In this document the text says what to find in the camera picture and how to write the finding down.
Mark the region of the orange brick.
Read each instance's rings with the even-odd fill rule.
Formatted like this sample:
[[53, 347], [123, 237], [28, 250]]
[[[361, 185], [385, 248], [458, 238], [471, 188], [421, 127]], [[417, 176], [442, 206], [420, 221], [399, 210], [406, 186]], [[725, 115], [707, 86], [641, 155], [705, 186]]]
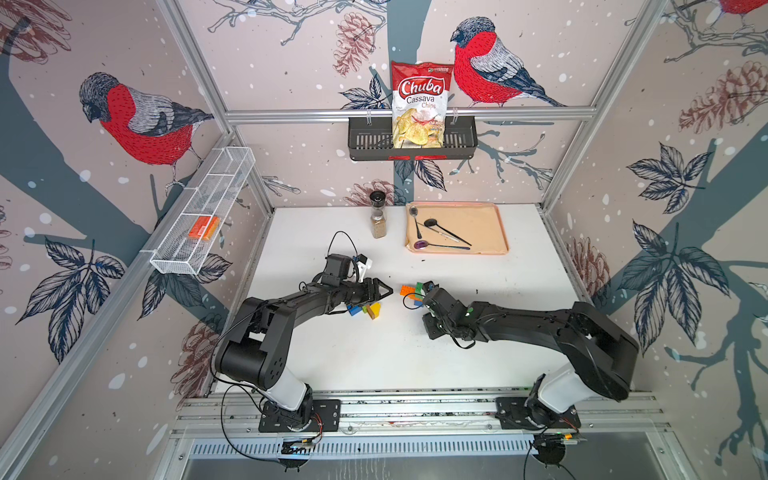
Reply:
[[400, 289], [400, 295], [403, 297], [408, 297], [416, 294], [417, 294], [417, 290], [413, 286], [403, 285]]

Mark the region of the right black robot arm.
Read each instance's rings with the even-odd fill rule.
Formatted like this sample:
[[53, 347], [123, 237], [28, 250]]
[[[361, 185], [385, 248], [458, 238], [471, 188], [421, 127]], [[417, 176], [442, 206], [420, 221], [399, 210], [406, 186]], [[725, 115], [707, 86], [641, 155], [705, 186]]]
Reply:
[[462, 349], [479, 342], [510, 341], [562, 353], [568, 363], [540, 375], [527, 397], [500, 397], [496, 418], [504, 429], [578, 429], [575, 405], [592, 396], [616, 402], [629, 397], [639, 344], [586, 302], [552, 311], [521, 310], [475, 301], [466, 306], [427, 282], [422, 321], [430, 339], [448, 336]]

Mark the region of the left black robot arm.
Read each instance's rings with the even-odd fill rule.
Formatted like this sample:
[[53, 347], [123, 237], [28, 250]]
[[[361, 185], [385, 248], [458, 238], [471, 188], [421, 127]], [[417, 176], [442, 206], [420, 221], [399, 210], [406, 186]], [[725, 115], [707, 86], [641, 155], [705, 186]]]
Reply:
[[287, 369], [294, 328], [329, 315], [340, 305], [371, 306], [393, 293], [379, 279], [365, 278], [329, 284], [315, 280], [281, 298], [248, 298], [238, 310], [235, 324], [221, 337], [213, 372], [255, 387], [271, 402], [281, 425], [305, 427], [313, 420], [312, 389]]

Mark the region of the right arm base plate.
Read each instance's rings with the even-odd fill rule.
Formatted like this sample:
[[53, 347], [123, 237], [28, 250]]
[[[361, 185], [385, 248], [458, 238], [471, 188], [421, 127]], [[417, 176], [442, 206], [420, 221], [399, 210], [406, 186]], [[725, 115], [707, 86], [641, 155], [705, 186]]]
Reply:
[[503, 396], [495, 399], [495, 418], [503, 430], [538, 431], [545, 428], [579, 430], [581, 421], [574, 406], [563, 413], [549, 410], [538, 401], [524, 397]]

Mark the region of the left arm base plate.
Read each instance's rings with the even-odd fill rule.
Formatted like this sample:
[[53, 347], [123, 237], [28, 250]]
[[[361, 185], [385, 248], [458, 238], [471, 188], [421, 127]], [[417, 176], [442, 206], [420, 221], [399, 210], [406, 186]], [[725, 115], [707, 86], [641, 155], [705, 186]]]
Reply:
[[336, 432], [341, 417], [341, 401], [336, 399], [304, 402], [291, 411], [267, 400], [259, 422], [260, 433], [319, 433]]

